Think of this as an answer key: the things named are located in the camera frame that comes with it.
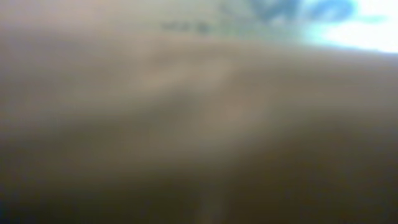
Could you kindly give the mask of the beige brown snack bag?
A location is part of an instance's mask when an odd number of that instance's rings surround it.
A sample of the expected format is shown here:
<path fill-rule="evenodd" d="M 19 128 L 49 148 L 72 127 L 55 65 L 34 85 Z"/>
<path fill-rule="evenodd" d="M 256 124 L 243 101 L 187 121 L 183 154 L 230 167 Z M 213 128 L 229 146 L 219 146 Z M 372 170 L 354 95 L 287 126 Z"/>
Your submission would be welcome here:
<path fill-rule="evenodd" d="M 397 56 L 1 2 L 2 223 L 396 223 Z"/>

